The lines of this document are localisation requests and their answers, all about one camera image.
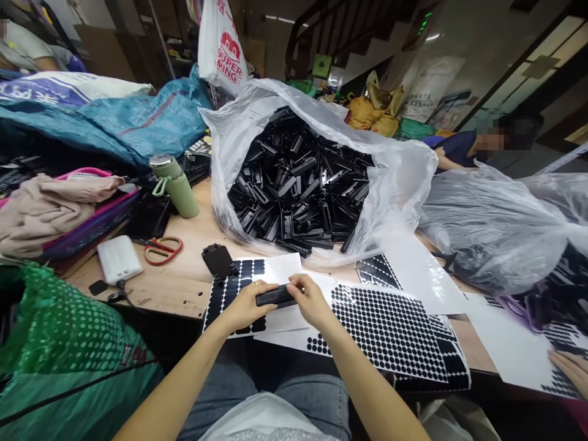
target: green mesh bag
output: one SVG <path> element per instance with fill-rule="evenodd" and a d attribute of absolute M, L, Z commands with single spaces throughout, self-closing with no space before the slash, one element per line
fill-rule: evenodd
<path fill-rule="evenodd" d="M 53 270 L 20 268 L 26 286 L 15 329 L 0 350 L 0 420 L 109 373 L 152 360 L 141 337 L 110 306 Z M 3 282 L 14 273 L 0 274 Z M 158 364 L 116 375 L 0 428 L 3 440 L 111 439 L 163 377 Z"/>

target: blue tarp bag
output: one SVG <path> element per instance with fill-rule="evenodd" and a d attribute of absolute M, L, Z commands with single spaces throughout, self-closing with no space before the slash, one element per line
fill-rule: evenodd
<path fill-rule="evenodd" d="M 154 97 L 97 99 L 80 107 L 0 100 L 0 136 L 12 128 L 32 130 L 145 172 L 154 154 L 178 157 L 204 135 L 198 107 L 211 104 L 194 65 L 188 78 L 170 81 Z"/>

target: green water bottle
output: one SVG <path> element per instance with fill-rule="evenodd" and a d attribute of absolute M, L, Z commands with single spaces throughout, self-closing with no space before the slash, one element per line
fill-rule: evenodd
<path fill-rule="evenodd" d="M 178 161 L 172 155 L 162 153 L 152 156 L 149 166 L 153 174 L 159 178 L 157 186 L 153 189 L 153 195 L 163 196 L 167 193 L 181 217 L 188 219 L 197 216 L 200 208 Z"/>

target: beige cloth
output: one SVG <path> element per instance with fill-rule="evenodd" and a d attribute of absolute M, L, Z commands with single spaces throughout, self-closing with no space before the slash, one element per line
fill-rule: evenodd
<path fill-rule="evenodd" d="M 79 227 L 122 184 L 118 176 L 58 181 L 43 173 L 23 182 L 0 209 L 0 253 L 41 256 L 43 244 Z"/>

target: black phone holder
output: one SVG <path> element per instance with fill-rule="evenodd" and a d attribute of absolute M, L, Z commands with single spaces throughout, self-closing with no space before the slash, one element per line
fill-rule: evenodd
<path fill-rule="evenodd" d="M 231 274 L 239 275 L 239 270 L 233 263 L 227 247 L 224 245 L 212 244 L 202 250 L 202 259 L 208 267 L 208 271 L 213 275 L 214 280 L 224 279 Z"/>
<path fill-rule="evenodd" d="M 255 303 L 257 306 L 264 306 L 267 304 L 276 304 L 278 309 L 283 307 L 292 306 L 296 304 L 294 297 L 290 295 L 286 289 L 286 285 L 280 285 L 278 288 L 267 291 L 266 293 L 259 294 L 255 297 Z"/>

